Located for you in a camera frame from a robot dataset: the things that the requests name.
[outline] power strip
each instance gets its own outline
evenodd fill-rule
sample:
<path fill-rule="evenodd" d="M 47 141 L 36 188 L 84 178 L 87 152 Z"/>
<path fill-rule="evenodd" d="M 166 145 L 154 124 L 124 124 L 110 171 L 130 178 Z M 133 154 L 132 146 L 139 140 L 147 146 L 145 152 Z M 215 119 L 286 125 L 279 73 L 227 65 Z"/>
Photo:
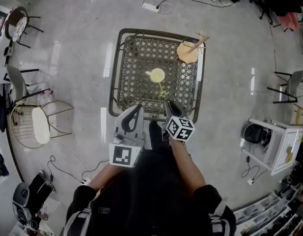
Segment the power strip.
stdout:
<path fill-rule="evenodd" d="M 149 4 L 149 3 L 144 3 L 143 5 L 142 5 L 142 7 L 144 8 L 144 9 L 147 9 L 147 10 L 150 10 L 150 11 L 153 11 L 153 12 L 159 12 L 159 8 L 157 9 L 157 7 L 155 6 L 155 5 L 152 5 L 152 4 Z"/>

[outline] concrete floor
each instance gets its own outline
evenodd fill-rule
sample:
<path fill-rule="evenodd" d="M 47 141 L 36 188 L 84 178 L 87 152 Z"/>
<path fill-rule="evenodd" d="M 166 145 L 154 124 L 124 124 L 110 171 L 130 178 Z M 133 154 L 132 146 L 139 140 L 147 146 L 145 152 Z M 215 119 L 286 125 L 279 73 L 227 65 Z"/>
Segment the concrete floor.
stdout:
<path fill-rule="evenodd" d="M 39 149 L 27 149 L 13 139 L 26 181 L 30 182 L 41 169 L 49 173 L 46 164 L 50 155 L 56 157 L 58 167 L 77 178 L 84 167 L 69 150 L 89 170 L 108 159 L 115 118 L 107 113 L 106 119 L 101 119 L 101 108 L 108 107 L 110 91 L 110 77 L 103 74 L 104 69 L 112 67 L 117 35 L 122 28 L 169 31 L 193 37 L 195 31 L 203 30 L 211 37 L 207 42 L 199 119 L 187 149 L 207 183 L 228 198 L 231 208 L 267 194 L 287 174 L 286 171 L 271 177 L 266 172 L 249 186 L 247 178 L 241 178 L 247 165 L 239 144 L 241 128 L 249 117 L 260 120 L 267 117 L 285 123 L 291 120 L 292 106 L 272 104 L 278 95 L 268 92 L 266 87 L 277 88 L 281 83 L 274 75 L 274 48 L 278 71 L 303 70 L 299 33 L 284 33 L 282 28 L 274 28 L 273 41 L 266 16 L 259 20 L 258 7 L 248 0 L 228 8 L 189 0 L 169 2 L 173 4 L 169 14 L 144 10 L 137 0 L 38 0 L 33 6 L 29 15 L 42 18 L 31 22 L 45 32 L 29 29 L 22 42 L 31 49 L 16 45 L 11 64 L 43 71 L 26 78 L 27 82 L 44 82 L 40 88 L 50 86 L 55 91 L 53 96 L 40 96 L 40 103 L 60 99 L 75 109 L 68 117 L 59 116 L 56 120 L 59 126 L 69 123 L 73 129 L 70 136 L 55 138 L 56 142 L 50 141 Z M 299 89 L 298 94 L 302 95 L 303 91 Z M 106 132 L 101 129 L 102 121 L 107 124 Z M 95 176 L 103 165 L 91 175 Z M 52 165 L 50 168 L 55 176 L 54 198 L 68 206 L 79 183 Z"/>

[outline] gray chair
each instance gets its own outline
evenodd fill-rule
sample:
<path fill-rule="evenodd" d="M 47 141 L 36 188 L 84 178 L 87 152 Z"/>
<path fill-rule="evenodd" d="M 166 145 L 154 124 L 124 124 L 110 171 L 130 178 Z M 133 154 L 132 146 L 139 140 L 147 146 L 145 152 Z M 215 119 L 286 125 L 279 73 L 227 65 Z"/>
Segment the gray chair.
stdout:
<path fill-rule="evenodd" d="M 275 74 L 280 74 L 280 75 L 286 75 L 289 76 L 288 82 L 281 84 L 281 87 L 286 86 L 285 91 L 279 91 L 274 88 L 269 88 L 267 87 L 268 90 L 275 91 L 278 93 L 281 93 L 284 95 L 284 99 L 282 98 L 282 101 L 274 101 L 274 104 L 277 103 L 296 103 L 298 102 L 298 97 L 296 96 L 298 86 L 301 82 L 303 82 L 303 71 L 297 71 L 294 72 L 293 74 L 290 73 L 282 73 L 282 72 L 275 72 Z"/>
<path fill-rule="evenodd" d="M 37 94 L 43 93 L 44 91 L 47 91 L 47 90 L 50 91 L 51 94 L 53 93 L 53 91 L 50 88 L 45 89 L 45 90 L 41 90 L 41 91 L 38 91 L 38 92 L 35 92 L 35 93 L 32 93 L 32 94 L 30 94 L 28 92 L 27 87 L 29 85 L 27 85 L 25 83 L 24 78 L 22 76 L 22 73 L 39 71 L 39 69 L 21 71 L 16 67 L 13 67 L 11 65 L 6 65 L 6 70 L 7 70 L 7 74 L 6 74 L 4 79 L 6 81 L 10 81 L 14 86 L 14 89 L 13 89 L 12 94 L 11 94 L 12 99 L 13 99 L 12 106 L 15 106 L 16 103 L 19 102 L 19 101 L 22 101 L 22 100 L 25 100 L 29 97 L 32 97 L 32 96 L 35 96 Z"/>

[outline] white shoe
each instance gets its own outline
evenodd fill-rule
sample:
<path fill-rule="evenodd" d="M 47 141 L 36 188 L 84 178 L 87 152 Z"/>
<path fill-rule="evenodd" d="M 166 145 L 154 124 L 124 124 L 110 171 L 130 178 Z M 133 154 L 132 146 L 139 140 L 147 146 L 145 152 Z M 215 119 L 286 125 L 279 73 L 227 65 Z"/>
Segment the white shoe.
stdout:
<path fill-rule="evenodd" d="M 232 2 L 231 0 L 228 1 L 228 2 L 225 2 L 225 1 L 220 0 L 220 3 L 222 3 L 223 5 L 227 5 L 227 6 L 234 5 L 234 2 Z"/>

